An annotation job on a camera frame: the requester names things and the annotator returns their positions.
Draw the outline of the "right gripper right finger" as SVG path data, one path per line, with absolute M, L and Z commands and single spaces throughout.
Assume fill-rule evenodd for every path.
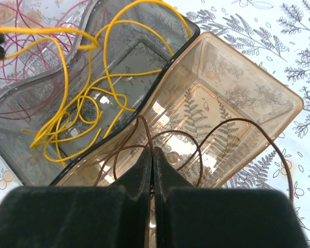
M 153 174 L 158 247 L 307 247 L 279 191 L 196 188 L 160 148 Z

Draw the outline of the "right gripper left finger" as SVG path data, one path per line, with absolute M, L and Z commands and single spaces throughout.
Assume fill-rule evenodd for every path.
M 107 187 L 18 187 L 0 204 L 0 247 L 147 247 L 152 157 Z

